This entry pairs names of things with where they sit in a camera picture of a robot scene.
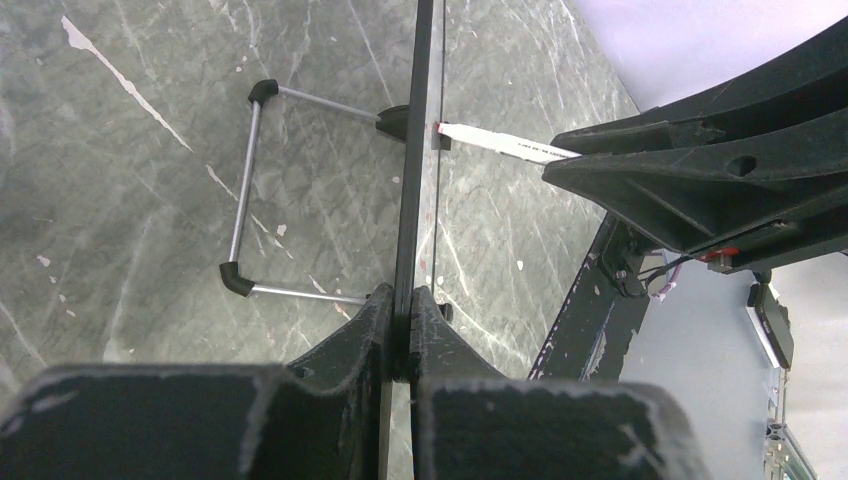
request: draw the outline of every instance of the white wall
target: white wall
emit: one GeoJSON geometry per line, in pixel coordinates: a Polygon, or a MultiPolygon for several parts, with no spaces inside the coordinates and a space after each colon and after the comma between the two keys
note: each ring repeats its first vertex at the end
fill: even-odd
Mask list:
{"type": "Polygon", "coordinates": [[[786,421],[821,478],[848,478],[848,257],[787,265],[772,283],[795,340],[786,421]]]}
{"type": "MultiPolygon", "coordinates": [[[[643,111],[739,76],[848,16],[848,0],[575,2],[643,111]]],[[[787,422],[822,478],[848,479],[848,258],[784,267],[775,285],[795,340],[787,422]]]]}
{"type": "Polygon", "coordinates": [[[848,0],[575,0],[640,110],[706,90],[848,16],[848,0]]]}

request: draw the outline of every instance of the hole in plastic part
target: hole in plastic part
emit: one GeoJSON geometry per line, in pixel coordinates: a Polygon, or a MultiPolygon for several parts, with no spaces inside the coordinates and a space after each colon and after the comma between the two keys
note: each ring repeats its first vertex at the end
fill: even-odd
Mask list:
{"type": "Polygon", "coordinates": [[[727,166],[725,169],[727,173],[733,175],[734,177],[742,178],[745,175],[753,172],[754,169],[757,168],[757,159],[750,156],[745,155],[742,157],[736,157],[733,160],[727,162],[727,166]]]}
{"type": "Polygon", "coordinates": [[[312,370],[311,368],[308,368],[308,367],[296,367],[294,369],[294,374],[298,378],[308,378],[308,377],[311,377],[312,375],[315,375],[315,370],[312,370]]]}

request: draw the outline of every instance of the white veining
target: white veining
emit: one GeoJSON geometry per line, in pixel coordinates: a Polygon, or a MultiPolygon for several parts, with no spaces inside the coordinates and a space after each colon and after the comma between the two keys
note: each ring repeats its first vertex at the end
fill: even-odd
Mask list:
{"type": "Polygon", "coordinates": [[[268,68],[265,67],[265,64],[262,62],[262,58],[259,56],[259,48],[256,46],[256,43],[259,41],[259,30],[262,28],[262,18],[253,18],[253,9],[250,8],[247,0],[242,0],[241,3],[244,5],[244,8],[247,9],[247,23],[250,28],[250,44],[248,45],[248,48],[250,48],[253,52],[253,55],[256,57],[256,61],[259,62],[259,66],[262,67],[262,71],[265,73],[265,76],[270,77],[271,75],[268,73],[268,68]]]}
{"type": "Polygon", "coordinates": [[[138,44],[138,38],[135,36],[135,32],[133,32],[132,27],[130,27],[129,21],[127,21],[127,15],[124,12],[124,6],[121,4],[120,0],[114,0],[115,7],[118,9],[118,15],[121,16],[121,28],[124,31],[124,36],[127,37],[127,40],[135,47],[136,52],[138,52],[138,57],[141,60],[141,66],[144,68],[144,73],[147,74],[148,77],[152,79],[156,79],[156,73],[152,68],[147,66],[147,60],[144,58],[144,53],[141,51],[141,46],[138,44]]]}
{"type": "Polygon", "coordinates": [[[153,108],[153,106],[150,105],[150,103],[145,100],[144,97],[141,96],[141,93],[139,93],[135,84],[127,80],[127,78],[124,77],[124,75],[119,72],[118,69],[115,68],[114,65],[112,65],[112,63],[109,62],[106,57],[103,56],[102,53],[100,53],[100,50],[98,50],[97,47],[95,47],[94,44],[91,43],[91,40],[89,40],[88,37],[83,35],[82,32],[80,32],[79,29],[73,23],[71,23],[70,20],[68,20],[68,17],[64,15],[62,16],[62,27],[64,27],[66,32],[68,32],[68,44],[71,47],[76,48],[78,50],[87,50],[94,54],[94,56],[97,57],[97,59],[100,60],[100,62],[105,65],[110,72],[112,72],[112,75],[114,75],[115,78],[118,79],[118,82],[121,84],[122,87],[124,87],[124,90],[126,90],[127,93],[129,93],[130,95],[132,95],[133,98],[135,98],[136,102],[141,105],[141,108],[145,109],[147,113],[149,113],[154,119],[156,119],[157,122],[159,122],[163,127],[165,127],[166,130],[171,132],[171,135],[173,135],[174,138],[176,138],[182,146],[189,149],[192,153],[194,152],[194,150],[192,150],[192,148],[188,146],[188,143],[186,143],[185,140],[180,137],[176,130],[174,130],[171,125],[169,125],[168,122],[166,122],[165,119],[162,118],[162,115],[160,115],[159,112],[157,112],[156,109],[153,108]]]}
{"type": "Polygon", "coordinates": [[[262,255],[262,258],[267,258],[268,255],[265,254],[265,247],[262,245],[262,238],[259,237],[259,230],[256,229],[255,225],[251,225],[251,228],[253,229],[254,237],[256,237],[256,245],[259,247],[259,254],[262,255]]]}
{"type": "Polygon", "coordinates": [[[468,315],[467,313],[465,313],[465,310],[463,310],[463,309],[462,309],[462,307],[460,307],[460,306],[459,306],[459,304],[456,302],[456,300],[454,300],[453,298],[451,298],[451,296],[450,296],[450,295],[448,295],[448,294],[447,294],[447,293],[445,293],[445,292],[442,292],[442,294],[445,296],[445,298],[446,298],[446,299],[447,299],[450,303],[452,303],[452,304],[453,304],[454,308],[456,308],[456,310],[457,310],[459,313],[461,313],[463,317],[465,317],[465,319],[468,321],[468,324],[469,324],[469,325],[471,325],[472,327],[474,327],[474,329],[478,330],[480,333],[482,333],[482,334],[483,334],[483,338],[485,338],[485,339],[486,339],[486,342],[487,342],[487,343],[489,343],[489,345],[490,345],[490,346],[491,346],[491,344],[495,344],[495,345],[497,345],[497,346],[499,346],[499,347],[503,348],[504,350],[506,350],[506,352],[507,352],[508,354],[510,354],[510,355],[512,355],[512,356],[514,356],[514,357],[516,357],[518,360],[520,360],[520,361],[521,361],[521,363],[522,363],[522,364],[524,364],[524,365],[530,365],[530,363],[531,363],[530,357],[528,357],[527,355],[525,355],[525,354],[521,353],[521,352],[518,350],[517,346],[516,346],[516,347],[512,347],[512,346],[507,345],[506,343],[504,343],[504,341],[503,341],[503,340],[501,340],[500,338],[498,338],[498,336],[497,336],[497,335],[494,335],[493,333],[491,333],[491,332],[489,332],[488,330],[486,330],[485,328],[483,328],[483,326],[482,326],[482,325],[480,325],[480,323],[478,323],[476,320],[474,320],[473,318],[471,318],[471,316],[470,316],[470,315],[468,315]]]}
{"type": "Polygon", "coordinates": [[[448,230],[442,225],[442,219],[438,218],[437,222],[439,223],[439,227],[441,227],[442,235],[445,237],[445,244],[448,246],[448,250],[450,250],[453,261],[456,264],[456,270],[459,272],[459,284],[462,286],[462,291],[465,292],[466,296],[470,297],[471,292],[468,290],[468,284],[465,282],[465,271],[462,270],[462,264],[459,262],[459,255],[456,253],[453,241],[448,234],[448,230]]]}
{"type": "MultiPolygon", "coordinates": [[[[307,277],[309,277],[309,280],[312,280],[312,286],[313,286],[313,287],[315,287],[315,289],[316,289],[316,290],[318,290],[319,292],[323,293],[324,295],[326,295],[326,294],[327,294],[327,291],[326,291],[326,290],[324,290],[324,287],[322,287],[322,286],[321,286],[321,285],[320,285],[320,284],[319,284],[319,283],[315,280],[315,277],[313,277],[312,275],[310,275],[310,274],[308,274],[308,273],[306,274],[306,276],[307,276],[307,277]]],[[[339,304],[338,304],[338,302],[333,302],[333,307],[334,307],[334,308],[336,309],[336,311],[337,311],[337,312],[339,312],[339,313],[340,313],[343,317],[345,317],[346,319],[350,320],[350,315],[348,315],[348,314],[347,314],[347,312],[345,311],[345,309],[344,309],[341,305],[339,305],[339,304]]]]}
{"type": "Polygon", "coordinates": [[[135,245],[135,249],[133,250],[133,256],[130,260],[130,266],[129,269],[127,269],[127,275],[126,277],[124,277],[124,282],[121,284],[121,289],[119,290],[120,295],[118,297],[118,303],[115,305],[115,312],[112,315],[112,318],[106,324],[106,333],[109,336],[109,340],[106,341],[106,347],[103,349],[104,362],[122,362],[130,359],[128,352],[126,352],[118,345],[120,341],[117,338],[117,333],[118,328],[121,325],[121,319],[124,314],[124,301],[126,300],[127,294],[130,291],[131,282],[133,277],[135,276],[135,272],[136,270],[138,270],[138,265],[141,261],[142,253],[144,252],[144,241],[150,234],[150,227],[152,224],[153,215],[150,215],[149,217],[147,217],[147,220],[141,227],[141,236],[139,237],[138,242],[135,245]]]}
{"type": "Polygon", "coordinates": [[[238,197],[236,196],[236,194],[235,194],[235,193],[233,193],[233,191],[232,191],[232,190],[230,190],[230,187],[228,187],[228,186],[227,186],[227,184],[223,182],[223,180],[221,180],[221,177],[219,177],[219,176],[215,173],[215,170],[213,170],[213,169],[212,169],[212,166],[211,166],[211,165],[206,164],[206,171],[209,173],[209,176],[210,176],[210,177],[212,177],[212,180],[214,180],[214,181],[215,181],[215,183],[217,183],[218,185],[220,185],[221,187],[223,187],[223,188],[224,188],[224,190],[226,190],[226,191],[227,191],[227,193],[228,193],[231,197],[233,197],[233,200],[235,200],[235,201],[237,201],[237,202],[238,202],[238,197]]]}
{"type": "Polygon", "coordinates": [[[18,381],[15,372],[12,371],[12,367],[3,358],[3,355],[0,355],[0,383],[6,385],[6,388],[13,392],[17,392],[21,388],[21,382],[18,381]]]}
{"type": "Polygon", "coordinates": [[[0,99],[0,135],[9,140],[9,158],[14,158],[18,150],[15,142],[15,119],[3,99],[0,99]]]}
{"type": "Polygon", "coordinates": [[[26,337],[24,336],[24,332],[22,332],[21,328],[18,326],[18,322],[15,321],[15,317],[12,316],[12,312],[10,312],[8,308],[6,308],[6,305],[4,305],[3,302],[0,302],[0,312],[3,312],[3,314],[9,320],[9,323],[15,330],[15,334],[17,334],[18,336],[18,340],[21,342],[21,345],[24,346],[24,349],[27,351],[27,353],[29,353],[32,358],[38,360],[38,362],[41,363],[43,367],[46,367],[47,362],[44,361],[44,358],[39,355],[38,350],[33,348],[32,344],[29,343],[29,340],[26,339],[26,337]]]}

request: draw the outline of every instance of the black rubber foot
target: black rubber foot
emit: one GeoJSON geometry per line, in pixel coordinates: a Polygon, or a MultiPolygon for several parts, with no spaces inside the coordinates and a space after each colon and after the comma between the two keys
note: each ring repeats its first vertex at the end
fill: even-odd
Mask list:
{"type": "Polygon", "coordinates": [[[239,275],[238,262],[222,263],[218,266],[218,269],[221,271],[221,281],[224,282],[227,290],[237,293],[242,297],[250,295],[250,291],[253,290],[256,282],[252,282],[239,275]]]}
{"type": "Polygon", "coordinates": [[[280,93],[280,85],[273,78],[268,80],[260,80],[253,86],[253,90],[247,96],[247,101],[252,105],[254,102],[259,102],[260,107],[265,106],[265,102],[280,93]]]}
{"type": "Polygon", "coordinates": [[[378,132],[406,142],[406,130],[409,123],[409,105],[398,105],[377,114],[380,117],[374,125],[378,132]]]}

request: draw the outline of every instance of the wire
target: wire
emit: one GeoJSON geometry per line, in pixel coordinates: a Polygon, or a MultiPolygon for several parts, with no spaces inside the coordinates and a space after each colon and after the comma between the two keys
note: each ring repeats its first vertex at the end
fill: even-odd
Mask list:
{"type": "Polygon", "coordinates": [[[657,270],[656,272],[652,273],[652,274],[651,274],[651,275],[650,275],[650,276],[649,276],[649,277],[645,280],[645,292],[647,293],[647,291],[648,291],[648,286],[650,286],[650,285],[651,285],[651,282],[653,282],[654,280],[656,280],[656,279],[658,279],[658,278],[662,277],[663,275],[665,275],[665,273],[666,273],[666,272],[668,272],[668,271],[670,271],[670,270],[673,270],[673,269],[674,269],[675,267],[677,267],[678,265],[682,265],[682,264],[684,264],[684,263],[688,262],[689,260],[692,260],[693,258],[694,258],[694,257],[689,257],[689,256],[682,255],[682,256],[678,257],[676,260],[672,260],[671,262],[668,262],[667,264],[665,264],[665,266],[661,267],[659,270],[657,270]]]}
{"type": "Polygon", "coordinates": [[[668,292],[677,286],[677,276],[680,275],[680,270],[682,268],[683,264],[681,263],[674,267],[674,270],[671,271],[671,276],[666,274],[665,285],[657,293],[651,295],[651,297],[658,299],[660,302],[664,301],[668,292]]]}
{"type": "Polygon", "coordinates": [[[639,272],[639,274],[637,275],[637,278],[641,275],[646,274],[646,273],[650,273],[650,275],[645,279],[639,278],[640,283],[642,283],[642,291],[634,294],[634,293],[627,290],[627,282],[624,282],[624,285],[623,285],[624,296],[626,296],[628,298],[646,297],[648,295],[648,286],[650,286],[651,283],[653,283],[656,279],[664,276],[667,272],[674,270],[678,266],[688,262],[689,260],[692,260],[693,258],[694,257],[682,255],[682,256],[678,257],[677,259],[672,260],[671,262],[668,262],[667,264],[665,264],[661,267],[649,268],[647,270],[643,270],[643,271],[639,272]]]}

